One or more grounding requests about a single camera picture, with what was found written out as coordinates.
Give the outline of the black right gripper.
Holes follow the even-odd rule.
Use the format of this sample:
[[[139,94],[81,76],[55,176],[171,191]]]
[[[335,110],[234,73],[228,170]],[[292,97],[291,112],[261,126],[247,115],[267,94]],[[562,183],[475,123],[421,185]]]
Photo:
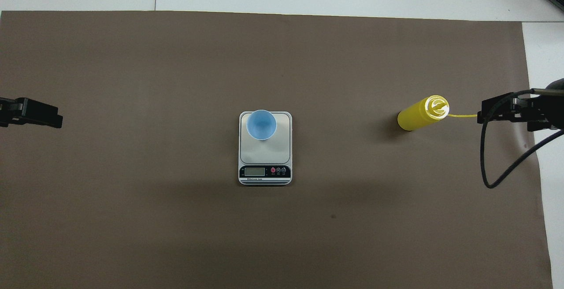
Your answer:
[[[556,96],[546,96],[545,103],[547,105],[547,112],[545,114],[536,106],[535,98],[516,98],[513,100],[506,100],[499,104],[501,100],[509,95],[494,96],[487,100],[482,100],[481,110],[477,112],[477,124],[483,124],[485,118],[491,110],[492,116],[489,119],[493,121],[511,121],[516,123],[525,123],[528,132],[537,132],[540,130],[548,129],[549,122],[552,126],[558,129],[564,128],[564,79],[561,78],[555,82],[548,84],[546,89],[556,92]]]

